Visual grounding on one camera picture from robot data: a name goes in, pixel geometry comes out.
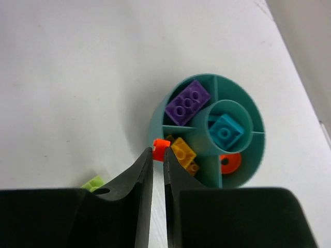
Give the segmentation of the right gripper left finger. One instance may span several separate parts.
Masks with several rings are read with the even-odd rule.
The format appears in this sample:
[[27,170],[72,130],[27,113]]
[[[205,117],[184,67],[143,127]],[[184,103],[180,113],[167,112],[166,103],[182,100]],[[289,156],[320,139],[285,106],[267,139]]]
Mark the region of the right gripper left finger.
[[148,247],[152,149],[94,192],[1,191],[1,247]]

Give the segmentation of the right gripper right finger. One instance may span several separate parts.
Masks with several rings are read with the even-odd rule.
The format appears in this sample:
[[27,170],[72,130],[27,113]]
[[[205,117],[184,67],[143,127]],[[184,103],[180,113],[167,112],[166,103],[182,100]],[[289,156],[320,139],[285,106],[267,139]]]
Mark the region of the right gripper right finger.
[[169,247],[317,247],[287,189],[208,188],[185,171],[171,148],[163,171]]

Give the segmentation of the green lego brick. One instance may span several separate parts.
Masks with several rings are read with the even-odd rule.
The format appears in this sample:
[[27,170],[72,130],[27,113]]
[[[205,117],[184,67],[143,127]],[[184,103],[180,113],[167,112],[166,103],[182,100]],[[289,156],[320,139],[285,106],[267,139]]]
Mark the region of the green lego brick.
[[93,179],[89,180],[87,183],[81,186],[82,189],[86,189],[89,192],[94,192],[98,188],[104,185],[104,181],[100,176],[95,176]]

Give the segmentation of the orange round lego piece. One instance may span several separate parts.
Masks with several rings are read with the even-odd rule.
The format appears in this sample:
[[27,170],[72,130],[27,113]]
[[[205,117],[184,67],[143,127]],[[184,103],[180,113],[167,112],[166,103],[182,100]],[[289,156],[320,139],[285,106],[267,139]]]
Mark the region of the orange round lego piece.
[[242,163],[241,153],[222,154],[219,159],[221,173],[225,175],[235,172]]

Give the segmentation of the long yellow lego brick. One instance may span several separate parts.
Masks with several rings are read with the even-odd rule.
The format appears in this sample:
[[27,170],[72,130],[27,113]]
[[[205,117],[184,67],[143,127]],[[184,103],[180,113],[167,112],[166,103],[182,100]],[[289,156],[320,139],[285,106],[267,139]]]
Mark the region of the long yellow lego brick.
[[181,137],[172,143],[171,148],[183,168],[187,168],[197,156]]

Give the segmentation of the small orange lego piece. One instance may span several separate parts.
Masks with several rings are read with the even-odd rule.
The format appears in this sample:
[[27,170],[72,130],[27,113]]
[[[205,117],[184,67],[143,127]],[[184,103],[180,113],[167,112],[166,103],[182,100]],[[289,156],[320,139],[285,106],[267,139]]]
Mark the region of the small orange lego piece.
[[163,140],[157,138],[153,142],[153,160],[163,162],[164,161],[164,154],[167,147],[170,147],[171,142],[168,140]]

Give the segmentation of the long teal lego brick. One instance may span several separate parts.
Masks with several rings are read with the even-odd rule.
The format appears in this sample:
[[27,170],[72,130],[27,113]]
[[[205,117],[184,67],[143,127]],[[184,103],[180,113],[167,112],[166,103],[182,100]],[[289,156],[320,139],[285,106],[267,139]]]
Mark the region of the long teal lego brick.
[[228,114],[209,115],[208,124],[213,142],[223,150],[231,148],[245,134],[245,129]]

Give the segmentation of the long purple lego brick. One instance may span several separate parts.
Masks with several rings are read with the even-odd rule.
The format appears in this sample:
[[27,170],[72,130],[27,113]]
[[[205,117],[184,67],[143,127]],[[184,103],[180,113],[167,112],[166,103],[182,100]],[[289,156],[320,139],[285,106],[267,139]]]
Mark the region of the long purple lego brick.
[[198,80],[193,80],[165,108],[165,113],[177,126],[187,124],[211,99]]

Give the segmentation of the teal round divided container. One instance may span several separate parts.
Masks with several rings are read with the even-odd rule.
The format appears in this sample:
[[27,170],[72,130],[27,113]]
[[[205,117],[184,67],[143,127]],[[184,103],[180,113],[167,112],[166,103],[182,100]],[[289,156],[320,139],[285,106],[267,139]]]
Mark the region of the teal round divided container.
[[257,171],[265,132],[260,112],[238,84],[216,74],[193,75],[155,109],[147,143],[161,138],[191,176],[212,188],[236,188]]

